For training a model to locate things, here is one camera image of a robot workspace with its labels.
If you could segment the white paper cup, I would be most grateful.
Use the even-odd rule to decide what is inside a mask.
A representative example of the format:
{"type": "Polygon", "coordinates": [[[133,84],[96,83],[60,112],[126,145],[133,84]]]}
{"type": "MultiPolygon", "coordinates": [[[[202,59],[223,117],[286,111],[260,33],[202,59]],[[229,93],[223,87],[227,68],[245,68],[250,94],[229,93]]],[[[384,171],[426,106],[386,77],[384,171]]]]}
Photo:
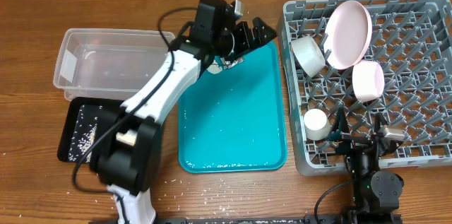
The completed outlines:
{"type": "Polygon", "coordinates": [[[331,129],[326,113],[320,109],[311,109],[306,112],[304,127],[306,137],[312,141],[324,139],[331,129]]]}

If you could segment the grey bowl with rice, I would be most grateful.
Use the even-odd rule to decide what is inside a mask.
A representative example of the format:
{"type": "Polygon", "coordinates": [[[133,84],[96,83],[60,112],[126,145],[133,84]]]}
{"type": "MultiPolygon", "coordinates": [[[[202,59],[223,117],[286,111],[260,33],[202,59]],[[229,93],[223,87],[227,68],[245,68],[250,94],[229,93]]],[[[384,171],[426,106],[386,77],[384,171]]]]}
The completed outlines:
{"type": "Polygon", "coordinates": [[[292,53],[309,77],[314,77],[326,65],[323,53],[310,36],[291,41],[292,53]]]}

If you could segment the red foil wrapper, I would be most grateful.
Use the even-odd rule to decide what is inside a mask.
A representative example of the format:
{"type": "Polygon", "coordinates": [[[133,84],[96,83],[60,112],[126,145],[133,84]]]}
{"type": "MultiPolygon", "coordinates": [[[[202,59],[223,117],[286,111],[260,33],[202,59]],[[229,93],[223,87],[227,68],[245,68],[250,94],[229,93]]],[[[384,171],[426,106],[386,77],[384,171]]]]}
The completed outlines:
{"type": "Polygon", "coordinates": [[[235,59],[234,61],[227,61],[225,58],[220,59],[223,65],[223,69],[231,69],[232,67],[242,63],[244,61],[243,57],[239,57],[238,59],[235,59]]]}

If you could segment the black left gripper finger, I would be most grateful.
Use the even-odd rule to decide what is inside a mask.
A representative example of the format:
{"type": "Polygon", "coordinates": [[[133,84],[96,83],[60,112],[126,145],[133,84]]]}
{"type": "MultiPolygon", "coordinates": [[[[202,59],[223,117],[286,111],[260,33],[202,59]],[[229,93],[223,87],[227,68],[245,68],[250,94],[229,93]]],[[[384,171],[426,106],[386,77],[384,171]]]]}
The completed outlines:
{"type": "Polygon", "coordinates": [[[243,57],[259,48],[254,47],[253,33],[246,21],[242,21],[235,25],[232,34],[234,35],[234,55],[236,57],[243,57]]]}
{"type": "Polygon", "coordinates": [[[252,20],[254,25],[252,33],[254,35],[254,47],[262,47],[277,37],[277,32],[268,26],[261,18],[255,17],[252,20]]]}

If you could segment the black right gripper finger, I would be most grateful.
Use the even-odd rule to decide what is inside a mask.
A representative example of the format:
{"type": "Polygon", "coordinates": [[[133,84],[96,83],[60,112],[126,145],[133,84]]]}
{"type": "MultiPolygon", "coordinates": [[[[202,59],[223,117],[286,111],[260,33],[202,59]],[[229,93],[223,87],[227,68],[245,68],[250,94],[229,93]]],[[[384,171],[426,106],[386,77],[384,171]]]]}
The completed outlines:
{"type": "Polygon", "coordinates": [[[377,136],[384,136],[385,130],[388,127],[388,122],[381,112],[378,112],[374,120],[374,134],[377,136]]]}
{"type": "Polygon", "coordinates": [[[339,107],[336,115],[333,126],[327,137],[325,137],[326,141],[343,141],[344,136],[350,135],[350,129],[347,123],[347,118],[345,116],[345,112],[343,107],[339,107]]]}

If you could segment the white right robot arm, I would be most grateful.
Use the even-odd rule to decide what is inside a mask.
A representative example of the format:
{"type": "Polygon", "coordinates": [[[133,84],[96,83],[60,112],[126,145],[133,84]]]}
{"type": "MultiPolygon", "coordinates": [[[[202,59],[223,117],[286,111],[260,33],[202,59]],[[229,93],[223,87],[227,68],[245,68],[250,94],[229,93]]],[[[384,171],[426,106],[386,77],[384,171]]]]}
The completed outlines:
{"type": "Polygon", "coordinates": [[[395,152],[404,142],[403,130],[390,126],[382,113],[374,119],[374,129],[368,136],[353,136],[343,108],[339,108],[327,141],[337,142],[335,154],[344,157],[351,179],[325,191],[314,206],[316,223],[375,223],[402,224],[399,198],[404,180],[396,173],[383,171],[380,157],[395,152]],[[331,192],[345,185],[352,186],[353,206],[345,207],[338,215],[319,215],[319,205],[331,192]]]}

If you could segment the white tissue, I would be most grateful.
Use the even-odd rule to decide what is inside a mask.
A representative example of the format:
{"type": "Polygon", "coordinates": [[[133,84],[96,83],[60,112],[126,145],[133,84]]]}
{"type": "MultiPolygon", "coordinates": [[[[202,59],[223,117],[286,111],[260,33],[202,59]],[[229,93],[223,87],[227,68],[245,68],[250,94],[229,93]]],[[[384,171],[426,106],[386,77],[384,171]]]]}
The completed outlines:
{"type": "Polygon", "coordinates": [[[207,68],[207,71],[211,74],[218,74],[223,71],[223,63],[215,59],[213,63],[207,68]]]}

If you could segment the large pink plate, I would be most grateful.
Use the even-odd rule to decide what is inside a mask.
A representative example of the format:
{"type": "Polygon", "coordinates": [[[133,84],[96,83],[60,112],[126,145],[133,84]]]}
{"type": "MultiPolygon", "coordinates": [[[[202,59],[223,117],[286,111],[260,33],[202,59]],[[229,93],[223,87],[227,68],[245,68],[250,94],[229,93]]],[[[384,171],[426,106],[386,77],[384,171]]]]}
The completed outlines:
{"type": "Polygon", "coordinates": [[[368,10],[360,2],[341,3],[328,20],[323,48],[330,51],[327,62],[343,70],[357,64],[367,51],[372,34],[368,10]]]}

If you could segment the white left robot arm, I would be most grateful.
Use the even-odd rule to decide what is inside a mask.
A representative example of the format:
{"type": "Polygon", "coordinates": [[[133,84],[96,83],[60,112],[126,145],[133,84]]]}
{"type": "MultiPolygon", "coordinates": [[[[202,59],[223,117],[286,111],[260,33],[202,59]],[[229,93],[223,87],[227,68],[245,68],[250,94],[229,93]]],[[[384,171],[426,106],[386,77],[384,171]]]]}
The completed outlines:
{"type": "Polygon", "coordinates": [[[185,22],[173,41],[166,41],[165,60],[150,80],[123,101],[108,125],[98,125],[96,137],[76,163],[72,185],[81,192],[77,173],[85,160],[115,200],[116,223],[156,223],[150,187],[157,177],[162,149],[162,127],[183,93],[219,62],[233,67],[243,56],[267,45],[277,32],[261,18],[242,21],[243,3],[199,0],[195,17],[185,22]]]}

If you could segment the small pink bowl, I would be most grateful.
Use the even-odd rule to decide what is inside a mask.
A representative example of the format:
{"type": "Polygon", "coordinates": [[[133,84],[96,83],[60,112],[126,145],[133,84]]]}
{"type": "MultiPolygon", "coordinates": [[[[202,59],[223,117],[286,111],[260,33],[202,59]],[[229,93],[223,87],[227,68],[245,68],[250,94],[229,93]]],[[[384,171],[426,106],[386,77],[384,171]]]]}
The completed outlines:
{"type": "Polygon", "coordinates": [[[368,102],[381,97],[384,86],[384,74],[380,63],[361,60],[353,66],[352,87],[359,101],[368,102]]]}

